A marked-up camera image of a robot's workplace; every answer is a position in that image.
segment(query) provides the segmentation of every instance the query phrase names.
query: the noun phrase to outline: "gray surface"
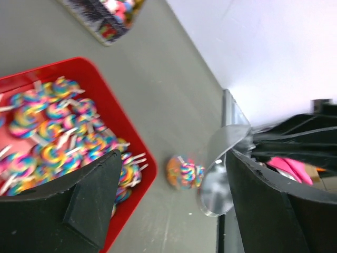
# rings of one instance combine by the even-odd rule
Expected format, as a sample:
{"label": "gray surface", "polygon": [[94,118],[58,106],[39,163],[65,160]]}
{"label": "gray surface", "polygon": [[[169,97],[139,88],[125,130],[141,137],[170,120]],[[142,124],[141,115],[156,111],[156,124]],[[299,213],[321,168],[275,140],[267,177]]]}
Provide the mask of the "gray surface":
{"label": "gray surface", "polygon": [[163,168],[219,128],[222,91],[166,3],[148,0],[136,26],[108,48],[53,0],[2,1],[0,24],[1,76],[87,56],[158,162],[156,181],[111,252],[215,252],[216,219],[201,214],[195,191],[172,190]]}

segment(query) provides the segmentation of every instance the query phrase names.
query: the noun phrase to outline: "rainbow swirl lollipop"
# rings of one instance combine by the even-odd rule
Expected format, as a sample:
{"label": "rainbow swirl lollipop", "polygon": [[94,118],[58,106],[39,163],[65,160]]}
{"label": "rainbow swirl lollipop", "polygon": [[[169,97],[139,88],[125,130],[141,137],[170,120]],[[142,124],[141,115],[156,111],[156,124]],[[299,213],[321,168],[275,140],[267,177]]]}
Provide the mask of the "rainbow swirl lollipop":
{"label": "rainbow swirl lollipop", "polygon": [[104,153],[101,151],[89,151],[82,160],[81,166],[86,166],[96,159],[100,158]]}
{"label": "rainbow swirl lollipop", "polygon": [[14,108],[19,108],[24,103],[23,101],[23,93],[16,93],[9,99],[9,104],[12,105]]}
{"label": "rainbow swirl lollipop", "polygon": [[36,186],[35,180],[31,181],[21,181],[10,187],[10,189],[7,191],[7,196],[15,196],[19,193],[28,190],[30,188],[33,188]]}
{"label": "rainbow swirl lollipop", "polygon": [[131,183],[133,179],[133,169],[130,166],[122,166],[119,186],[123,187]]}
{"label": "rainbow swirl lollipop", "polygon": [[64,76],[59,77],[52,84],[52,88],[53,88],[54,94],[61,99],[68,97],[71,93],[68,82],[64,78]]}
{"label": "rainbow swirl lollipop", "polygon": [[38,144],[47,145],[46,141],[36,134],[36,128],[25,128],[23,126],[18,125],[15,121],[12,121],[8,127],[9,132],[20,139],[28,139],[31,138]]}
{"label": "rainbow swirl lollipop", "polygon": [[36,110],[28,105],[24,105],[14,112],[14,120],[17,124],[26,128],[35,128],[38,124]]}
{"label": "rainbow swirl lollipop", "polygon": [[61,135],[61,125],[52,120],[46,120],[38,127],[39,135],[47,142],[53,142]]}
{"label": "rainbow swirl lollipop", "polygon": [[130,197],[131,192],[132,192],[131,189],[127,189],[123,191],[121,194],[117,195],[115,198],[115,203],[120,204],[124,202],[125,200],[127,200]]}
{"label": "rainbow swirl lollipop", "polygon": [[53,86],[52,82],[48,82],[42,85],[44,94],[47,96],[49,103],[55,103],[61,100],[61,98],[59,98],[54,94],[52,86]]}
{"label": "rainbow swirl lollipop", "polygon": [[57,149],[53,144],[45,146],[40,153],[41,163],[52,169],[60,168],[64,165],[66,159],[66,153],[63,150]]}
{"label": "rainbow swirl lollipop", "polygon": [[92,119],[91,123],[97,132],[104,132],[107,129],[104,122],[100,119]]}
{"label": "rainbow swirl lollipop", "polygon": [[100,151],[106,147],[104,138],[98,133],[89,133],[84,137],[84,143],[91,151]]}
{"label": "rainbow swirl lollipop", "polygon": [[81,155],[78,153],[72,153],[67,157],[64,165],[62,166],[62,176],[76,170],[81,164]]}
{"label": "rainbow swirl lollipop", "polygon": [[74,112],[93,117],[97,113],[94,101],[91,99],[80,99],[78,104],[73,107]]}
{"label": "rainbow swirl lollipop", "polygon": [[183,163],[180,166],[182,188],[191,188],[195,179],[195,165],[193,163]]}
{"label": "rainbow swirl lollipop", "polygon": [[39,94],[36,90],[29,90],[23,94],[23,100],[36,112],[42,111],[48,107],[48,97]]}
{"label": "rainbow swirl lollipop", "polygon": [[53,169],[45,165],[37,166],[34,171],[34,176],[37,186],[48,183],[55,179],[55,173],[53,172]]}
{"label": "rainbow swirl lollipop", "polygon": [[54,103],[47,107],[46,113],[48,118],[60,120],[70,115],[70,110],[67,107]]}
{"label": "rainbow swirl lollipop", "polygon": [[84,143],[84,137],[82,136],[78,136],[76,138],[75,147],[80,148],[80,150],[78,151],[80,155],[85,155],[88,153],[88,148],[86,147]]}
{"label": "rainbow swirl lollipop", "polygon": [[12,153],[2,161],[6,171],[18,179],[30,176],[36,168],[36,159],[29,154]]}

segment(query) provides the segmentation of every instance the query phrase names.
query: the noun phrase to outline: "red container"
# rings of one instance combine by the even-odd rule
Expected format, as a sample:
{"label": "red container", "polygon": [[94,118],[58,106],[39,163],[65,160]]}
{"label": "red container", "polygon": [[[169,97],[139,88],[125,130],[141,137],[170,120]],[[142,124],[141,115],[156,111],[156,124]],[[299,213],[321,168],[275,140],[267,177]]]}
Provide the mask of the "red container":
{"label": "red container", "polygon": [[[97,112],[101,115],[105,124],[117,137],[131,143],[128,148],[129,151],[133,154],[146,152],[148,167],[142,171],[141,183],[133,188],[129,199],[118,205],[116,214],[110,221],[105,247],[100,251],[106,253],[154,181],[157,167],[150,151],[135,127],[132,126],[108,84],[98,69],[85,58],[75,57],[1,78],[0,93],[3,93],[4,96],[0,106],[8,105],[8,99],[11,95],[31,89],[34,81],[41,80],[43,83],[55,81],[62,75],[80,84],[81,88],[86,91],[82,94],[82,97],[95,101]],[[8,125],[13,118],[12,113],[8,113],[6,118],[6,125]],[[8,153],[15,151],[28,152],[34,145],[31,140],[20,140],[12,137],[7,127],[0,128],[0,140],[0,148],[8,144],[13,145]]]}

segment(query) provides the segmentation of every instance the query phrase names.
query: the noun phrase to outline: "pink object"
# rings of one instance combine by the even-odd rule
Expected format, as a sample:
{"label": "pink object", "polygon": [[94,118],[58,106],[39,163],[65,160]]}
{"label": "pink object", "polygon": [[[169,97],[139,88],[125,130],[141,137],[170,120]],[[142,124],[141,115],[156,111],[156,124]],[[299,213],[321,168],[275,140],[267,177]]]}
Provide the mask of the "pink object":
{"label": "pink object", "polygon": [[289,158],[273,157],[270,162],[267,163],[274,168],[285,171],[293,176],[293,178],[299,183],[306,183],[312,185],[312,180],[305,171],[305,164]]}

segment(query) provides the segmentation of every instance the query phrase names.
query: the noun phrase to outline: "candy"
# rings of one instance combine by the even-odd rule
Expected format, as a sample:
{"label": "candy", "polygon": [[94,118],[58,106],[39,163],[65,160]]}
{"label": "candy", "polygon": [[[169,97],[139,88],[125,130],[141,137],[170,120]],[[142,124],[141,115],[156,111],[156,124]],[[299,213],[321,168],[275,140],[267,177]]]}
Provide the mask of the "candy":
{"label": "candy", "polygon": [[124,202],[125,200],[127,200],[130,197],[131,192],[132,192],[131,189],[127,189],[127,190],[123,191],[121,194],[116,196],[115,203],[120,204],[120,203]]}
{"label": "candy", "polygon": [[15,196],[18,195],[19,193],[28,190],[30,188],[35,187],[35,181],[31,180],[31,181],[20,181],[16,184],[14,184],[13,186],[10,187],[10,189],[7,192],[8,196]]}
{"label": "candy", "polygon": [[36,168],[36,160],[28,154],[12,153],[2,160],[2,166],[5,171],[1,174],[7,181],[0,189],[0,195],[3,195],[11,186],[15,179],[23,180],[30,176]]}
{"label": "candy", "polygon": [[98,133],[89,133],[84,137],[84,143],[91,151],[100,151],[106,147],[106,142]]}
{"label": "candy", "polygon": [[57,169],[65,163],[67,157],[63,150],[57,149],[53,144],[48,144],[42,148],[40,159],[42,164],[52,169]]}
{"label": "candy", "polygon": [[39,136],[36,134],[36,128],[32,129],[25,128],[23,126],[18,125],[15,121],[12,121],[8,128],[10,133],[17,138],[20,139],[31,138],[33,141],[43,146],[48,144],[45,140],[39,138]]}
{"label": "candy", "polygon": [[74,102],[75,102],[73,106],[74,112],[78,114],[85,114],[88,117],[94,118],[96,117],[97,109],[94,101],[92,101],[91,99],[80,99]]}
{"label": "candy", "polygon": [[81,164],[81,155],[79,155],[78,153],[70,154],[67,157],[64,165],[62,166],[62,172],[60,172],[61,174],[59,176],[62,176],[64,174],[76,170],[80,166],[80,164]]}
{"label": "candy", "polygon": [[133,169],[131,166],[122,166],[119,186],[126,186],[133,179]]}
{"label": "candy", "polygon": [[29,90],[23,94],[23,100],[36,112],[42,111],[48,106],[48,97],[36,90]]}
{"label": "candy", "polygon": [[38,127],[39,135],[47,142],[55,141],[62,131],[61,125],[52,120],[46,120]]}
{"label": "candy", "polygon": [[88,148],[86,147],[86,145],[84,143],[84,137],[82,137],[82,136],[76,137],[75,146],[80,148],[78,152],[81,155],[85,155],[85,154],[88,153]]}
{"label": "candy", "polygon": [[55,173],[52,168],[49,168],[45,165],[37,166],[34,171],[34,177],[36,181],[36,185],[40,186],[44,183],[48,183],[55,179]]}
{"label": "candy", "polygon": [[47,107],[46,113],[48,118],[60,120],[70,115],[70,110],[67,107],[62,106],[62,104],[59,105],[54,103]]}
{"label": "candy", "polygon": [[86,166],[89,163],[100,158],[104,153],[102,151],[89,151],[83,158],[81,166]]}
{"label": "candy", "polygon": [[71,91],[69,89],[69,85],[68,82],[66,81],[66,79],[64,78],[64,76],[59,77],[53,84],[53,91],[54,94],[61,98],[64,99],[67,96],[70,95]]}
{"label": "candy", "polygon": [[52,82],[48,82],[42,85],[42,89],[44,91],[44,94],[47,96],[49,103],[55,103],[61,100],[61,98],[54,94],[52,86]]}
{"label": "candy", "polygon": [[82,90],[81,87],[79,86],[79,84],[75,81],[68,80],[68,85],[69,85],[69,89],[70,89],[70,92],[71,92],[70,97],[74,97],[77,94],[81,94],[81,93],[85,92],[85,90]]}
{"label": "candy", "polygon": [[23,105],[23,93],[16,93],[9,99],[9,104],[12,105],[14,108],[19,108]]}
{"label": "candy", "polygon": [[28,105],[16,109],[14,112],[14,120],[17,124],[26,128],[37,127],[36,111]]}

